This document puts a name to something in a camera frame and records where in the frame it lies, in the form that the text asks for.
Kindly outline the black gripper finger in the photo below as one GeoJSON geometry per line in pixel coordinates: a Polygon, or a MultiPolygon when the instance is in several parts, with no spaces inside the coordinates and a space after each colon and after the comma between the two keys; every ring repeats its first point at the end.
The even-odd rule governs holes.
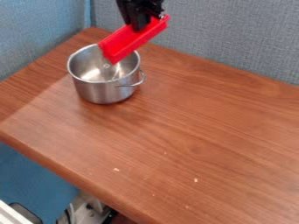
{"type": "Polygon", "coordinates": [[[125,24],[132,26],[135,32],[140,32],[151,23],[151,16],[140,7],[123,8],[120,13],[125,24]]]}
{"type": "Polygon", "coordinates": [[[164,17],[164,9],[163,8],[152,8],[148,10],[148,13],[156,19],[161,19],[164,17]]]}

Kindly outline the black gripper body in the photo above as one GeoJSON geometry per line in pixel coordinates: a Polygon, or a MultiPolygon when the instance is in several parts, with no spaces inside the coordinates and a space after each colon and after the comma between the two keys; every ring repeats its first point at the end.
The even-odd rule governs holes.
{"type": "Polygon", "coordinates": [[[116,0],[117,7],[129,11],[137,8],[148,11],[164,11],[164,0],[116,0]]]}

